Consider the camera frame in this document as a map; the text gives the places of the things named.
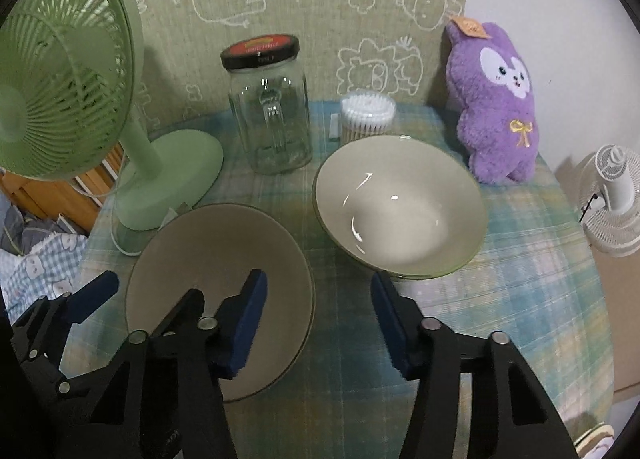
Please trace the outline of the plaid green tablecloth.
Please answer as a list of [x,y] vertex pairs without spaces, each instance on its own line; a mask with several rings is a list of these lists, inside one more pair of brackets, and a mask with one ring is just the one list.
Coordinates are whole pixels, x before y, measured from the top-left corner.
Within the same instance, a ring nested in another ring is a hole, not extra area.
[[[393,367],[370,299],[370,269],[326,236],[314,214],[317,164],[276,176],[250,170],[230,112],[189,120],[224,146],[207,202],[254,206],[306,254],[316,310],[305,349],[269,389],[227,408],[242,458],[395,458],[416,385]],[[539,162],[532,182],[486,186],[484,245],[448,276],[400,281],[399,292],[459,333],[510,335],[578,436],[613,398],[611,329],[601,280],[576,211]]]

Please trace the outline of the glass jar black lid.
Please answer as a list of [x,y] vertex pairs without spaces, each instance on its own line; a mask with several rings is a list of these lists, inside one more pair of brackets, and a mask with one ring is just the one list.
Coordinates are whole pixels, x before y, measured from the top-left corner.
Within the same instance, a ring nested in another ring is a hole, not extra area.
[[312,158],[307,82],[292,34],[265,34],[220,53],[229,103],[250,167],[291,172]]

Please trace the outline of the wooden bed headboard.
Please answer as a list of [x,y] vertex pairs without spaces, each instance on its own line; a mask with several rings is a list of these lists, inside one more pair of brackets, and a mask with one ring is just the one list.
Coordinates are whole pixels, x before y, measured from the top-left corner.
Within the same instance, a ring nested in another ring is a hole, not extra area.
[[37,181],[1,171],[1,190],[12,204],[38,219],[55,220],[60,214],[84,231],[91,231],[112,189],[124,160],[117,144],[94,169],[63,181]]

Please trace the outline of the blue floral bowl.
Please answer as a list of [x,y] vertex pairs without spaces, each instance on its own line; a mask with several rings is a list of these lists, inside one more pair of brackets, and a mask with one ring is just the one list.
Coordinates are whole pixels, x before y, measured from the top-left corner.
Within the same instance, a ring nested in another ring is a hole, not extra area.
[[146,245],[127,286],[129,330],[153,331],[189,289],[205,297],[212,316],[238,294],[252,269],[268,279],[250,355],[232,380],[221,383],[226,401],[248,398],[291,368],[314,319],[314,284],[302,249],[275,219],[256,208],[209,205],[178,216]]
[[408,135],[336,149],[314,178],[314,210],[337,247],[399,278],[457,271],[488,232],[477,180],[453,156]]

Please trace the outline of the purple plush bunny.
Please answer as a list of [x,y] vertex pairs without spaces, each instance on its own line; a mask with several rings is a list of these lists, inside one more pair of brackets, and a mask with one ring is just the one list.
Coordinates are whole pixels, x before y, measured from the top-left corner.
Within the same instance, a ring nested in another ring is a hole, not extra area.
[[533,83],[506,30],[453,17],[445,28],[450,100],[460,112],[459,142],[478,182],[533,179],[539,148]]

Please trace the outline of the white clip fan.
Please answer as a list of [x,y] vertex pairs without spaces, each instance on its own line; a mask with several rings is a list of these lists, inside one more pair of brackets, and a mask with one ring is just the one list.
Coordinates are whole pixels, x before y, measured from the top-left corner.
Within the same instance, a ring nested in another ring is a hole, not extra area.
[[639,154],[601,146],[580,172],[579,223],[591,245],[610,257],[639,250]]

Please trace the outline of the blue checkered blanket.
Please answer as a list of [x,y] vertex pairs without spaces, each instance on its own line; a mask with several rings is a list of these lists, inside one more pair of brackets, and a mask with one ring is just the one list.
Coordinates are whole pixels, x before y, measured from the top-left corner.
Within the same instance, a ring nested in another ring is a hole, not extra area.
[[37,219],[1,198],[1,292],[11,323],[40,297],[74,290],[87,242],[65,224]]

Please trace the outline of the green desk fan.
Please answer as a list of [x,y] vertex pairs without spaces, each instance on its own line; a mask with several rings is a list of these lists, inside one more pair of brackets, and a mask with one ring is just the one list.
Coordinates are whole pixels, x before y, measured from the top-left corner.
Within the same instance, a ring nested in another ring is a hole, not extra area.
[[114,212],[130,231],[161,227],[214,184],[224,149],[206,132],[150,140],[134,115],[143,72],[136,0],[17,0],[1,25],[1,167],[62,181],[115,145],[129,162]]

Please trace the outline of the cotton swab container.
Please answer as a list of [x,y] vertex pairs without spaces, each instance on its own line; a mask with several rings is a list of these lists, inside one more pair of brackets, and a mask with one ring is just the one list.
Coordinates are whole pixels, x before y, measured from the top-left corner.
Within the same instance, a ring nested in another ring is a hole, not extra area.
[[392,130],[397,112],[392,97],[374,91],[350,92],[341,99],[341,143],[386,134]]

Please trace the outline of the round yellow flower plate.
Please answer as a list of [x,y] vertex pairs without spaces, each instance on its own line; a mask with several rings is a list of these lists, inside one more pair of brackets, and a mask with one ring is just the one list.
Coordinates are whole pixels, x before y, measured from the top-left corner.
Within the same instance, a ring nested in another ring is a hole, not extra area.
[[579,459],[603,459],[615,442],[615,430],[606,423],[599,423],[585,432],[576,442]]

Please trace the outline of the blue floral bowl middle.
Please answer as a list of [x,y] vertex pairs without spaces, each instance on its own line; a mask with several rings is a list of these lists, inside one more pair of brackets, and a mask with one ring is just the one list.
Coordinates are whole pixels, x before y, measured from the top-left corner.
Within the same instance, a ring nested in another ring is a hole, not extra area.
[[302,249],[275,219],[256,208],[209,205],[178,216],[146,245],[127,286],[129,330],[153,331],[189,289],[205,297],[212,316],[238,294],[252,269],[268,279],[250,355],[232,380],[221,383],[226,401],[248,398],[291,368],[314,319],[314,284]]

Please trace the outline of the blue floral bowl right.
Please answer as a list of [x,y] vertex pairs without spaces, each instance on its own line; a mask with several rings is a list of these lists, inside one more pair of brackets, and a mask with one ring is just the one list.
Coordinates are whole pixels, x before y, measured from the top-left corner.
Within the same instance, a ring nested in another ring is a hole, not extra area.
[[488,232],[477,180],[453,156],[408,135],[336,149],[314,178],[314,210],[337,247],[399,278],[457,271]]

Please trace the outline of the green cartoon wall mat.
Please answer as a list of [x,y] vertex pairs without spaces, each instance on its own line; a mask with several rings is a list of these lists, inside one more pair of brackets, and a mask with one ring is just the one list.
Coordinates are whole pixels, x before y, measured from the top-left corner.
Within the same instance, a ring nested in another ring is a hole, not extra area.
[[294,34],[314,101],[375,90],[442,106],[444,28],[465,0],[136,0],[144,37],[137,102],[150,130],[228,107],[221,52]]

